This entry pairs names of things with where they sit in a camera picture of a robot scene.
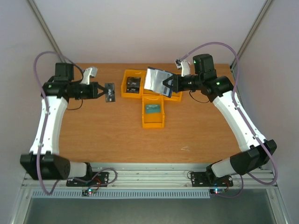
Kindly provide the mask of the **black VIP credit card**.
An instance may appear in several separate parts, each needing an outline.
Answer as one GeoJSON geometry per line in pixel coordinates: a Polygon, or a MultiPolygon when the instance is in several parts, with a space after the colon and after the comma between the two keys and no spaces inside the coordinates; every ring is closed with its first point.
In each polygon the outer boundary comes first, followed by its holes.
{"type": "Polygon", "coordinates": [[[139,87],[128,87],[126,89],[126,93],[133,93],[133,94],[139,94],[140,88],[139,87]]]}
{"type": "Polygon", "coordinates": [[[105,93],[106,103],[115,102],[116,97],[115,97],[115,85],[114,85],[114,83],[105,83],[105,88],[107,89],[107,92],[105,93]]]}

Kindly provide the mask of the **blue card holder wallet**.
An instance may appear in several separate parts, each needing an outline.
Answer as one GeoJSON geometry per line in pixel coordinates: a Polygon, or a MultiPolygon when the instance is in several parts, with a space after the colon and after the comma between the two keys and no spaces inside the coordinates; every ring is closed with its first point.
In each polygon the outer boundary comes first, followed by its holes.
{"type": "Polygon", "coordinates": [[[171,97],[172,90],[163,85],[163,81],[168,74],[173,74],[164,70],[148,67],[145,75],[144,89],[151,90],[166,97],[171,97]]]}

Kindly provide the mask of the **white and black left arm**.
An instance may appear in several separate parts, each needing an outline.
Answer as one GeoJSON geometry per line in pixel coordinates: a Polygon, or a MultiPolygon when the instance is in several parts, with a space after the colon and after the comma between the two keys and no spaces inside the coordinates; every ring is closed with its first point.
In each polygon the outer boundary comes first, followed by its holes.
{"type": "Polygon", "coordinates": [[[74,65],[56,63],[55,75],[42,86],[42,111],[36,138],[28,154],[22,154],[20,164],[34,180],[66,180],[74,177],[84,186],[93,183],[94,174],[88,162],[74,162],[59,155],[59,136],[64,113],[71,98],[97,99],[107,89],[90,79],[97,68],[83,71],[82,80],[74,80],[74,65]]]}

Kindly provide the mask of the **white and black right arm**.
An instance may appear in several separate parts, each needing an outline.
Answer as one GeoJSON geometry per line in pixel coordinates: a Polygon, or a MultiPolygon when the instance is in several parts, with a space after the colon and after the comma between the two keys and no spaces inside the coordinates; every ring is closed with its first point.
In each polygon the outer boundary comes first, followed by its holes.
{"type": "Polygon", "coordinates": [[[227,175],[245,175],[267,162],[273,162],[277,149],[274,140],[266,137],[255,127],[236,95],[234,85],[227,76],[217,76],[213,57],[201,54],[193,57],[195,73],[190,72],[186,60],[177,59],[175,64],[181,74],[172,74],[163,85],[173,92],[200,91],[221,112],[237,140],[240,152],[206,168],[206,179],[216,185],[227,175]]]}

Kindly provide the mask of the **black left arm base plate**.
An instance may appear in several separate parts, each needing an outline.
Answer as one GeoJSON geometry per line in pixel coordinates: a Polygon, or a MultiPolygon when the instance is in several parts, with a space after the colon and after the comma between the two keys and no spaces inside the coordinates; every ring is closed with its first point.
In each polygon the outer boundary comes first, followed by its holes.
{"type": "Polygon", "coordinates": [[[67,187],[85,187],[85,188],[87,188],[92,185],[98,186],[99,183],[100,184],[108,183],[109,173],[101,172],[92,181],[90,181],[90,180],[85,180],[85,181],[88,181],[88,182],[82,182],[82,181],[78,181],[75,179],[70,179],[70,180],[67,180],[66,186],[67,187]]]}

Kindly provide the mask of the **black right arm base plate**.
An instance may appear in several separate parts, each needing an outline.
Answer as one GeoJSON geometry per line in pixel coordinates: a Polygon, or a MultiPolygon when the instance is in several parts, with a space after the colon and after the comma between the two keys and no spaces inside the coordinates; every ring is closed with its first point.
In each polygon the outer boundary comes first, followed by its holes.
{"type": "Polygon", "coordinates": [[[230,175],[218,178],[213,182],[210,182],[205,174],[205,172],[194,172],[190,171],[187,175],[191,180],[193,187],[233,187],[233,180],[230,175]]]}

